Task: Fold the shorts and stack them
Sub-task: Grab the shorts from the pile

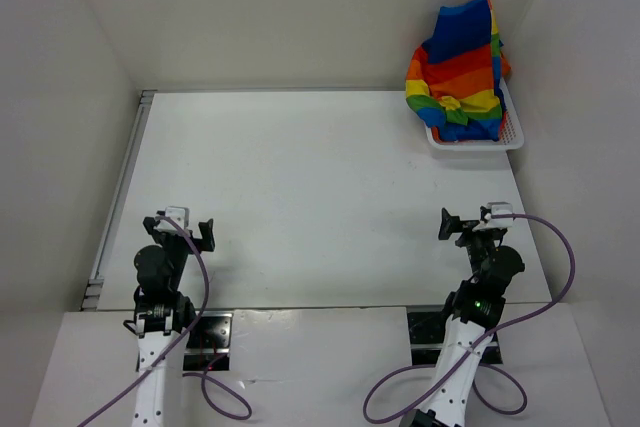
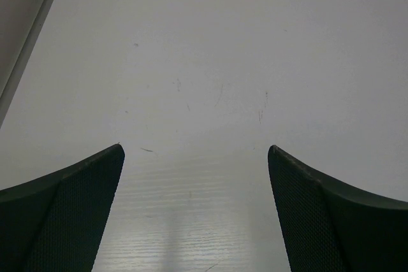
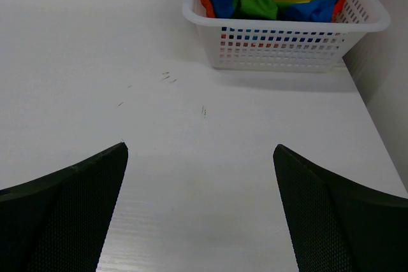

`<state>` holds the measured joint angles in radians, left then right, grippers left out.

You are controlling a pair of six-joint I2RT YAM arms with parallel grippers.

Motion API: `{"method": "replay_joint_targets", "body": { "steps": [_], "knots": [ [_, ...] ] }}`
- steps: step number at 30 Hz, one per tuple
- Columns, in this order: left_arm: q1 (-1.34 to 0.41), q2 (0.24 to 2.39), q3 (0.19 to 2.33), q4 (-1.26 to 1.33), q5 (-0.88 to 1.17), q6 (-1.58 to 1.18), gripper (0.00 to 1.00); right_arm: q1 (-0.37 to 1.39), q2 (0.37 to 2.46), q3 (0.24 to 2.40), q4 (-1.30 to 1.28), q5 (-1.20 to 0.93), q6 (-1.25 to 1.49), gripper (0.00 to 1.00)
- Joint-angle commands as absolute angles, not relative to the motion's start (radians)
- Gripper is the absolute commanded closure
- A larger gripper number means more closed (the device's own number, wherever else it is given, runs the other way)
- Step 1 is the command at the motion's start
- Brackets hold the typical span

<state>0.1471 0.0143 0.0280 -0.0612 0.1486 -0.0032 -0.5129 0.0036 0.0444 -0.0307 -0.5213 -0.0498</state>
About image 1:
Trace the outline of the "rainbow striped shorts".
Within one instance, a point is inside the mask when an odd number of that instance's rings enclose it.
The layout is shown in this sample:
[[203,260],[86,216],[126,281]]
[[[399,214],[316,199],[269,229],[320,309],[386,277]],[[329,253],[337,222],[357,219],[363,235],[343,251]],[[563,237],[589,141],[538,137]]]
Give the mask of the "rainbow striped shorts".
[[406,103],[436,140],[499,140],[507,112],[500,82],[511,70],[502,47],[491,0],[439,9],[405,77]]

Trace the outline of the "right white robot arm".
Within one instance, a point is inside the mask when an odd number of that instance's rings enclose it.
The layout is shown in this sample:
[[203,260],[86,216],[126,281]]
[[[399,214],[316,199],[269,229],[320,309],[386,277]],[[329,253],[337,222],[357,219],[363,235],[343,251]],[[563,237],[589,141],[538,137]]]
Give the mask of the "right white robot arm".
[[456,234],[455,245],[464,248],[472,275],[450,293],[438,317],[444,335],[434,372],[437,390],[403,416],[405,426],[462,426],[466,404],[484,351],[491,339],[486,332],[501,319],[504,294],[512,279],[525,270],[520,254],[502,240],[513,224],[506,202],[480,208],[478,220],[463,220],[441,211],[438,239]]

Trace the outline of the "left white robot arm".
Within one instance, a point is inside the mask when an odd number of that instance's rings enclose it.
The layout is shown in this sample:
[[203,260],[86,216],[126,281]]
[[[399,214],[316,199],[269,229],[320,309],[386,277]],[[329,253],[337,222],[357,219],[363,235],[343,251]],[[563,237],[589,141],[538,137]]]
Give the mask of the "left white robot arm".
[[188,228],[189,211],[167,208],[143,220],[153,243],[134,256],[134,330],[138,346],[138,379],[132,424],[183,426],[182,373],[186,346],[196,341],[203,311],[179,291],[189,257],[215,250],[214,221],[198,224],[199,237]]

